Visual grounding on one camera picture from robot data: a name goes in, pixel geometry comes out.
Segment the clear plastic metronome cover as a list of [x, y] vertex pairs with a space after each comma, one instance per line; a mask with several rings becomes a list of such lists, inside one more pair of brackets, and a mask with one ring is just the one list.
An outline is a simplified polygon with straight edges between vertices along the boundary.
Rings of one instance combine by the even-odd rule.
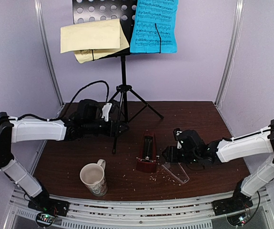
[[166, 162], [162, 164], [162, 167], [173, 177], [175, 181], [177, 181], [181, 185], [186, 184], [190, 180], [187, 172], [185, 171], [181, 163]]

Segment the red wooden metronome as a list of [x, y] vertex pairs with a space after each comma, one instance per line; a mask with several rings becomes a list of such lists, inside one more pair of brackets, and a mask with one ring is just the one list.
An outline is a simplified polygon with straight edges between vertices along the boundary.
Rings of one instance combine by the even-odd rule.
[[143, 133], [136, 170], [144, 173], [155, 173], [157, 169], [157, 147], [155, 132], [152, 130]]

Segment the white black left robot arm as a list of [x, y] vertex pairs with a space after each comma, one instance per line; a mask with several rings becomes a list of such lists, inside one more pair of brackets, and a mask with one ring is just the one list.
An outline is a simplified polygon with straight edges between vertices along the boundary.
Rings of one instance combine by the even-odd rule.
[[48, 191], [13, 155], [13, 144], [41, 141], [74, 141], [87, 135], [105, 135], [116, 139], [130, 128], [121, 119], [112, 119], [115, 102], [100, 106], [91, 99], [79, 101], [69, 116], [55, 119], [8, 116], [0, 112], [0, 171], [22, 188], [43, 212], [53, 207]]

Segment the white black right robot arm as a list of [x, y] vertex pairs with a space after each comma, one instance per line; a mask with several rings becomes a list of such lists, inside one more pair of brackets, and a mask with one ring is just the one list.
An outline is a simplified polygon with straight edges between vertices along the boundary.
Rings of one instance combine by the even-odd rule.
[[168, 146], [162, 156], [169, 163], [197, 163], [203, 166], [226, 163], [234, 159], [269, 153], [255, 172], [237, 183], [229, 207], [239, 210], [260, 188], [274, 179], [274, 119], [268, 126], [241, 137], [222, 138], [206, 144], [197, 131], [173, 130], [176, 146]]

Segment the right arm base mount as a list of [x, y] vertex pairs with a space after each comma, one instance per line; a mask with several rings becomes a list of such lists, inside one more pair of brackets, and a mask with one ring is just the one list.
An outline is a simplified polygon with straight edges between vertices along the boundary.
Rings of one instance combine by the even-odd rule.
[[226, 219], [231, 226], [242, 227], [251, 217], [253, 202], [250, 198], [225, 198], [212, 202], [216, 216], [227, 215]]

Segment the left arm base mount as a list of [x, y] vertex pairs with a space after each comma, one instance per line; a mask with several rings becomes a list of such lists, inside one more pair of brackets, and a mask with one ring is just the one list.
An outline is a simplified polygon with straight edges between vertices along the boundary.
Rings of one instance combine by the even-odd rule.
[[35, 217], [35, 222], [42, 228], [50, 227], [60, 218], [67, 216], [69, 202], [52, 198], [29, 197], [28, 208], [39, 211]]

